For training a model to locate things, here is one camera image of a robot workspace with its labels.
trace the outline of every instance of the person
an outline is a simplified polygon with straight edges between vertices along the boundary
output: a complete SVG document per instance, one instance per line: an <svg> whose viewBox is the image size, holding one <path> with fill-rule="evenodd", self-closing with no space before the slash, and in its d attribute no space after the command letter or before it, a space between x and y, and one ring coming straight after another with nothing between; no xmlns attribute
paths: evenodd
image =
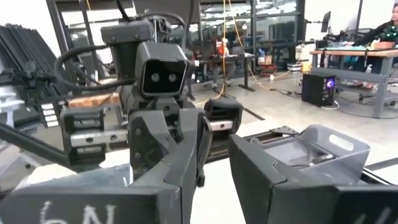
<svg viewBox="0 0 398 224"><path fill-rule="evenodd" d="M367 45L371 43L373 40L377 39L378 36L386 32L389 27L396 26L398 28L398 3L394 4L392 9L392 16L391 20L381 24L376 29L368 32L364 37L355 40L353 43L348 43L347 45L352 46L360 46L360 45ZM393 59L393 64L398 63L398 58ZM358 57L357 61L353 64L352 70L357 72L365 72L367 69L367 65L371 65L371 73L380 74L381 72L381 64L382 58L381 57ZM356 82L353 87L363 87L364 84L362 82ZM367 89L373 89L372 83L367 83L365 86Z"/></svg>
<svg viewBox="0 0 398 224"><path fill-rule="evenodd" d="M220 57L229 57L229 50L227 48L228 40L222 38L221 41L216 42L217 44L217 53ZM212 77L212 83L211 86L213 88L217 88L217 79L220 73L223 71L223 62L218 62L216 66L213 67L213 73L211 75ZM225 83L227 85L231 85L231 78L233 77L235 71L236 71L236 64L235 61L229 61L225 62Z"/></svg>

